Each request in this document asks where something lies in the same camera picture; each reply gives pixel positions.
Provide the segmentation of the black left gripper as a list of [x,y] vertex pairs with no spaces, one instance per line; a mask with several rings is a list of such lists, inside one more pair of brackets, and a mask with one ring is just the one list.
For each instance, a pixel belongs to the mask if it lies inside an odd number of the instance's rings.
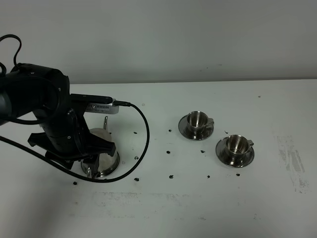
[[98,173],[99,160],[86,159],[91,155],[115,154],[115,143],[90,133],[84,119],[89,102],[109,102],[112,97],[70,94],[62,101],[58,115],[41,124],[43,133],[32,133],[28,139],[31,146],[46,150],[45,158],[71,169],[75,161],[83,160],[83,172],[94,179]]

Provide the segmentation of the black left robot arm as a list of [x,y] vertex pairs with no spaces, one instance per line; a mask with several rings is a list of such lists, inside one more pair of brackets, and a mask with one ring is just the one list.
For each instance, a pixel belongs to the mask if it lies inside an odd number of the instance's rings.
[[106,176],[118,166],[116,146],[106,128],[88,128],[84,113],[115,114],[118,107],[111,97],[71,94],[69,89],[61,71],[19,64],[0,78],[0,121],[33,113],[43,132],[32,133],[28,143],[44,149],[48,161],[66,169],[79,161],[87,176]]

